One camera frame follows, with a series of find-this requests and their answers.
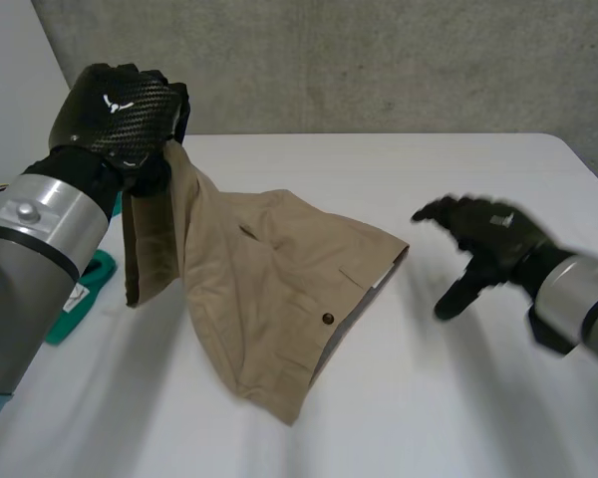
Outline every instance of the robotic hand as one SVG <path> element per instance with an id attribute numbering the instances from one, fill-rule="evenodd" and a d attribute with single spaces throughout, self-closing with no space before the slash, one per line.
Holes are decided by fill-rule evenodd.
<path id="1" fill-rule="evenodd" d="M 486 287 L 510 282 L 532 300 L 537 342 L 561 354 L 579 343 L 598 356 L 598 259 L 560 249 L 519 208 L 487 199 L 446 196 L 417 211 L 471 253 L 464 275 L 435 306 L 443 321 L 460 314 Z"/>
<path id="2" fill-rule="evenodd" d="M 0 194 L 0 410 L 104 237 L 116 197 L 163 191 L 182 142 L 185 85 L 133 65 L 92 65 L 51 130 L 50 154 Z"/>

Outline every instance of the fabric fold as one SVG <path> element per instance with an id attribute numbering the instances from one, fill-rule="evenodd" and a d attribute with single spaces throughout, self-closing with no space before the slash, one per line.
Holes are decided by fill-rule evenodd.
<path id="1" fill-rule="evenodd" d="M 291 424 L 408 244 L 286 190 L 219 192 L 174 141 L 164 157 L 169 191 L 123 198 L 128 304 L 181 278 L 221 380 Z"/>

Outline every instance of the button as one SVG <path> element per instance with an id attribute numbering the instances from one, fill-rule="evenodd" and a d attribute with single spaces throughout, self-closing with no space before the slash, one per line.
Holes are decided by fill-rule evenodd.
<path id="1" fill-rule="evenodd" d="M 18 214 L 18 219 L 20 219 L 20 221 L 27 224 L 33 224 L 40 220 L 38 209 L 36 209 L 36 206 L 29 201 L 22 201 L 18 204 L 18 207 L 16 207 L 16 214 Z"/>

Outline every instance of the green object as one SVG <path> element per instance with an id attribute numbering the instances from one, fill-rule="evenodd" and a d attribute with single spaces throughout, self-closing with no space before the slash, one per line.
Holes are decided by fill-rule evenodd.
<path id="1" fill-rule="evenodd" d="M 122 212 L 122 194 L 119 192 L 116 197 L 116 205 L 113 207 L 113 214 L 111 217 L 116 217 Z"/>
<path id="2" fill-rule="evenodd" d="M 80 289 L 82 291 L 82 298 L 74 301 L 73 308 L 69 306 L 72 299 L 67 302 L 65 310 L 62 311 L 45 338 L 47 344 L 57 346 L 73 331 L 96 302 L 100 290 L 109 282 L 116 269 L 117 265 L 113 257 L 98 249 L 91 262 L 89 262 L 87 270 L 78 281 L 78 284 L 84 286 L 89 292 L 85 294 L 83 288 L 76 286 L 76 290 Z"/>

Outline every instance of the white label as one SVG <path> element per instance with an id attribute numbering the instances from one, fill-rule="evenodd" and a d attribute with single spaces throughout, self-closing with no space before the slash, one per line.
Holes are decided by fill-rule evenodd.
<path id="1" fill-rule="evenodd" d="M 67 300 L 62 310 L 69 313 L 75 309 L 75 307 L 82 302 L 82 300 L 89 295 L 89 289 L 84 287 L 82 284 L 76 284 L 76 287 L 71 291 L 71 295 Z"/>

